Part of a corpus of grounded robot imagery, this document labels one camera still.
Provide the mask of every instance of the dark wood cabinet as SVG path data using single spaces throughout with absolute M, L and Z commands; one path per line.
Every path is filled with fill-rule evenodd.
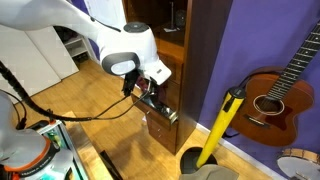
M 171 22 L 169 2 L 123 0 L 127 21 L 145 22 L 151 27 L 159 57 L 172 71 L 164 85 L 163 103 L 177 111 L 178 119 L 172 123 L 143 102 L 137 106 L 146 113 L 149 134 L 175 154 L 199 121 L 233 1 L 174 0 L 174 12 L 187 12 L 186 25 L 179 31 L 165 32 Z

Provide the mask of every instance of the guitar body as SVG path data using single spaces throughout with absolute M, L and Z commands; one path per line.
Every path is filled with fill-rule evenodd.
M 282 100 L 278 113 L 268 114 L 256 105 L 265 96 L 279 75 L 259 74 L 246 85 L 247 97 L 231 121 L 231 127 L 259 143 L 269 146 L 286 146 L 297 137 L 297 116 L 313 104 L 313 88 L 297 80 Z

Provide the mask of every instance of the yellow pole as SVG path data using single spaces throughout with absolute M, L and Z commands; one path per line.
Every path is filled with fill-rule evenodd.
M 232 118 L 242 104 L 244 98 L 245 92 L 242 88 L 230 88 L 228 90 L 216 121 L 211 128 L 211 132 L 209 134 L 207 142 L 202 149 L 200 157 L 197 161 L 197 168 L 200 168 L 206 163 L 214 148 L 218 144 L 219 139 L 226 131 Z

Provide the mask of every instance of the guitar neck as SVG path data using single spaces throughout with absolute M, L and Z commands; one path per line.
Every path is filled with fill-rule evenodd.
M 320 21 L 313 28 L 307 39 L 295 53 L 278 80 L 268 92 L 274 99 L 282 99 L 298 80 L 301 73 L 308 66 L 320 49 Z

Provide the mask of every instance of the guitar sound hole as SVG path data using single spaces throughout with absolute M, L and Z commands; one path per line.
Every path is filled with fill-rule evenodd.
M 282 101 L 270 99 L 266 95 L 258 96 L 253 103 L 258 111 L 267 115 L 278 115 L 284 109 Z

